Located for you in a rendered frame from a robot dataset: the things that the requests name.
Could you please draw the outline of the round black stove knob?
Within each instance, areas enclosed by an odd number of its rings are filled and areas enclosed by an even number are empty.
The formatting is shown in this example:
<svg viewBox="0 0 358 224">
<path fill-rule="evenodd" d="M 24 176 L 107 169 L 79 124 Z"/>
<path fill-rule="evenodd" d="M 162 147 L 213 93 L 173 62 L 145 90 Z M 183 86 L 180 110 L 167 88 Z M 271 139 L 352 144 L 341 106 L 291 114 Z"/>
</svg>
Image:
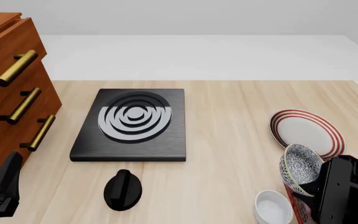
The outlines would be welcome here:
<svg viewBox="0 0 358 224">
<path fill-rule="evenodd" d="M 139 178 L 127 169 L 120 169 L 104 188 L 104 201 L 112 210 L 121 212 L 134 207 L 142 195 Z"/>
</svg>

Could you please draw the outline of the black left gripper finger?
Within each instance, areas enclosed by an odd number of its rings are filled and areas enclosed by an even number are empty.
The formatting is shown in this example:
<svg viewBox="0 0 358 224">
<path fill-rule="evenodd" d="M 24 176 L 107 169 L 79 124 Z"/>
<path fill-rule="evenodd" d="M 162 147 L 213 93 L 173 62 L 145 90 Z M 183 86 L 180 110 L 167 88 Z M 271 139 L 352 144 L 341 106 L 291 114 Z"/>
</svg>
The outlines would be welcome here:
<svg viewBox="0 0 358 224">
<path fill-rule="evenodd" d="M 19 175 L 23 157 L 19 152 L 12 152 L 0 167 L 0 203 L 5 199 L 20 200 Z"/>
</svg>

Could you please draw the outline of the flat black stove plate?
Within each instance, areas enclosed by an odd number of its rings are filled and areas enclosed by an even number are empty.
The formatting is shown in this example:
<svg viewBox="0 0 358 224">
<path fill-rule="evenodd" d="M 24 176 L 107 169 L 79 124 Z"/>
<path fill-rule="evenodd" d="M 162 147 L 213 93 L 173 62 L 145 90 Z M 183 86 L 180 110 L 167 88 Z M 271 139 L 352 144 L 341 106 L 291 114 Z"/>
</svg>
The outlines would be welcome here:
<svg viewBox="0 0 358 224">
<path fill-rule="evenodd" d="M 184 89 L 100 89 L 70 160 L 184 162 Z"/>
</svg>

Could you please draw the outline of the black patterned bowl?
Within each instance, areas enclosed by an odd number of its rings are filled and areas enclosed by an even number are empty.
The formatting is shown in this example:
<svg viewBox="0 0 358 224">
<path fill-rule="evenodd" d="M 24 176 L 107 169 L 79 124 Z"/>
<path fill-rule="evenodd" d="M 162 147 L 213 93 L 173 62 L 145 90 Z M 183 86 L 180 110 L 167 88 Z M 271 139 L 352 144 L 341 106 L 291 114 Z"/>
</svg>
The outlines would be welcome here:
<svg viewBox="0 0 358 224">
<path fill-rule="evenodd" d="M 323 163 L 319 154 L 306 145 L 288 145 L 279 162 L 283 183 L 294 191 L 296 183 L 305 184 L 317 180 Z"/>
</svg>

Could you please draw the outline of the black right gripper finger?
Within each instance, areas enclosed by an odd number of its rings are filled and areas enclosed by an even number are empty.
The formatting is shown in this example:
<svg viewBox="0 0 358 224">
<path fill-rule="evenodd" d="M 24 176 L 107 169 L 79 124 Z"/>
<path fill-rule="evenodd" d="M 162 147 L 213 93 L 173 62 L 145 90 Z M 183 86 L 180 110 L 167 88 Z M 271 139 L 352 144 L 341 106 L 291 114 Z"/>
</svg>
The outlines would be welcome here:
<svg viewBox="0 0 358 224">
<path fill-rule="evenodd" d="M 314 197 L 318 192 L 318 181 L 314 180 L 312 182 L 308 182 L 305 184 L 296 183 L 296 190 L 294 190 L 291 195 L 294 197 L 298 196 L 306 196 L 306 197 Z"/>
<path fill-rule="evenodd" d="M 313 218 L 318 224 L 343 224 L 351 189 L 358 182 L 358 159 L 340 155 L 321 166 Z"/>
</svg>

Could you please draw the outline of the white plate with red rings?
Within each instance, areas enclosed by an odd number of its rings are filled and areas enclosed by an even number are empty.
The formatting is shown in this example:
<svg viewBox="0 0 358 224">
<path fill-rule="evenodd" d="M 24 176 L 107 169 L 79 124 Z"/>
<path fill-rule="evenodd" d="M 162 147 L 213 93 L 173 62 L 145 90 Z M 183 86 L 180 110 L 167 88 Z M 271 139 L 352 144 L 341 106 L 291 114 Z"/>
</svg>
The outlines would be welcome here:
<svg viewBox="0 0 358 224">
<path fill-rule="evenodd" d="M 323 160 L 330 160 L 347 151 L 345 137 L 327 119 L 310 111 L 281 110 L 272 115 L 269 130 L 281 147 L 306 145 Z"/>
</svg>

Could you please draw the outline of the white ramekin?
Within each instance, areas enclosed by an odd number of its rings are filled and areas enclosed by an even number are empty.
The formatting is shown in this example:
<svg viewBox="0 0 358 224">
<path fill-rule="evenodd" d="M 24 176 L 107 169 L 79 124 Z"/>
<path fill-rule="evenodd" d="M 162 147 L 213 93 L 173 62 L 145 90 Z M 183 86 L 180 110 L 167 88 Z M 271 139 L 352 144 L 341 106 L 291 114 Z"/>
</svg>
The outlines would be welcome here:
<svg viewBox="0 0 358 224">
<path fill-rule="evenodd" d="M 293 219 L 290 202 L 274 190 L 263 190 L 255 196 L 253 214 L 258 224 L 290 224 Z"/>
</svg>

